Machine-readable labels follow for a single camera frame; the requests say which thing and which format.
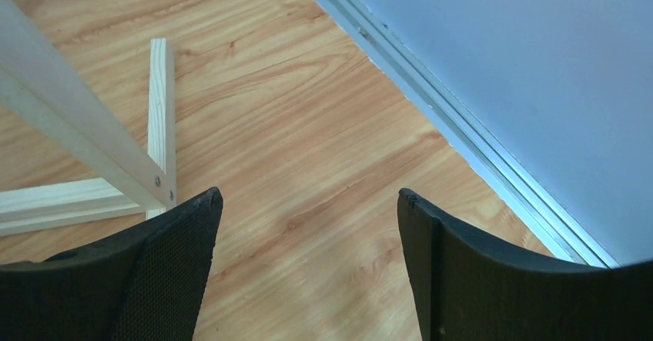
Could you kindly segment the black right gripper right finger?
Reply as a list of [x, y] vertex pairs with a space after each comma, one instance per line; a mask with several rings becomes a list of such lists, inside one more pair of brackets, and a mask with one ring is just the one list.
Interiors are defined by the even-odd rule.
[[403, 188], [397, 218], [424, 340], [650, 340], [652, 264], [524, 249]]

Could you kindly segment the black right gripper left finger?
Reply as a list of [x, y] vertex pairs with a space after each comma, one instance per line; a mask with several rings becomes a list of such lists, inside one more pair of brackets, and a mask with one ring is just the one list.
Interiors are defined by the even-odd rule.
[[163, 214], [41, 262], [1, 267], [3, 340], [190, 340], [223, 197]]

